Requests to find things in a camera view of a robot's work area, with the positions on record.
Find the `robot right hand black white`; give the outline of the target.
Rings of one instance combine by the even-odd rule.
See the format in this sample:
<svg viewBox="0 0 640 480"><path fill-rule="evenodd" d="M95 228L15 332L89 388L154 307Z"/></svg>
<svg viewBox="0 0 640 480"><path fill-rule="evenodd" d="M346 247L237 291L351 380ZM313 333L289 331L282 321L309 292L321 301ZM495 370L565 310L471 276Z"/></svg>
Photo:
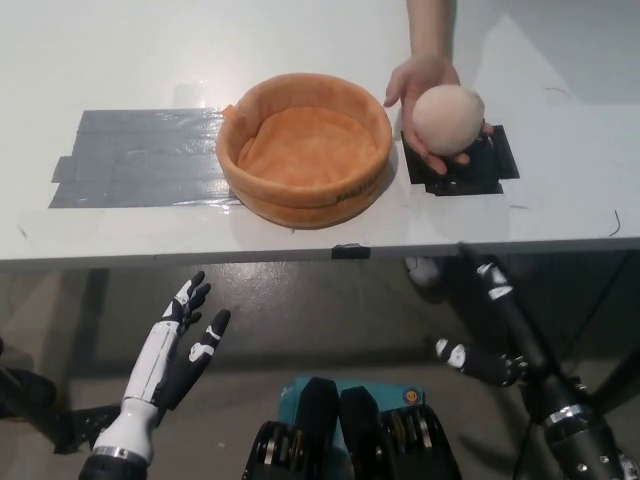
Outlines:
<svg viewBox="0 0 640 480"><path fill-rule="evenodd" d="M546 340L519 300L515 287L497 260L461 243L460 256L479 282L483 297L506 327L511 352L490 354L476 346L447 339L435 342L439 359L455 370L492 386L520 381L531 420L546 428L561 424L588 428L599 421L587 395L562 371Z"/></svg>

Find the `person's bare hand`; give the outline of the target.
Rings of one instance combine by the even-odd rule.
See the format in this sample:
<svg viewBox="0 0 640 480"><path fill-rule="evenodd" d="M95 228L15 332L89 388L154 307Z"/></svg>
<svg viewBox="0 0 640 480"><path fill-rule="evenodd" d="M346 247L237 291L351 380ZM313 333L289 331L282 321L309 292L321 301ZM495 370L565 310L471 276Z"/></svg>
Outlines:
<svg viewBox="0 0 640 480"><path fill-rule="evenodd" d="M467 165L465 150L480 132L492 131L483 100L460 85L456 69L441 55L418 53L393 70L384 106L396 103L405 141L439 175L451 162Z"/></svg>

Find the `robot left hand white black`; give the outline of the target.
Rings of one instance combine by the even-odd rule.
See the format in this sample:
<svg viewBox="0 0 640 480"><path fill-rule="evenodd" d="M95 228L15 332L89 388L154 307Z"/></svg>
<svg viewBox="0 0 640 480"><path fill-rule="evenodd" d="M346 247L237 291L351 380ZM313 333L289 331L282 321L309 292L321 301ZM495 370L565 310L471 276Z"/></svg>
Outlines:
<svg viewBox="0 0 640 480"><path fill-rule="evenodd" d="M220 310L188 354L177 356L181 338L201 318L198 309L211 290L204 278L200 271L189 279L151 328L129 377L120 414L99 435L94 455L150 465L153 431L207 368L231 318L229 310Z"/></svg>

